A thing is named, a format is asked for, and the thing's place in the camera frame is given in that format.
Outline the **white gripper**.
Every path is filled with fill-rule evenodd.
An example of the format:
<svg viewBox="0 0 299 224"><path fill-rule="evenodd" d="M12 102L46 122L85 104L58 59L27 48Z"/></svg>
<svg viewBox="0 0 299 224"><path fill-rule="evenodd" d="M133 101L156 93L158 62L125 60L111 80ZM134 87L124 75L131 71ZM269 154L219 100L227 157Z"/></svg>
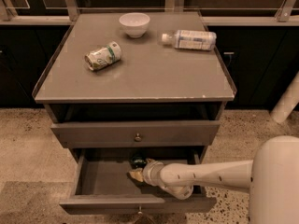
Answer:
<svg viewBox="0 0 299 224"><path fill-rule="evenodd" d="M164 168L164 164L154 159L146 158L147 165L144 169L136 168L129 172L132 179L152 185L153 187L161 186L163 184L160 178L160 171Z"/></svg>

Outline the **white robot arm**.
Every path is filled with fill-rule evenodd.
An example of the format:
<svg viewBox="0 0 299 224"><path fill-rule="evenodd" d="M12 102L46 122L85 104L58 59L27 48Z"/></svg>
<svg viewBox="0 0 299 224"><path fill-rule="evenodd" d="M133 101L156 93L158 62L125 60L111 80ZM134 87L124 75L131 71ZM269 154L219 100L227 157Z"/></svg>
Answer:
<svg viewBox="0 0 299 224"><path fill-rule="evenodd" d="M246 161L190 165L147 159L130 176L182 201L196 186L246 192L248 224L299 224L298 137L273 137Z"/></svg>

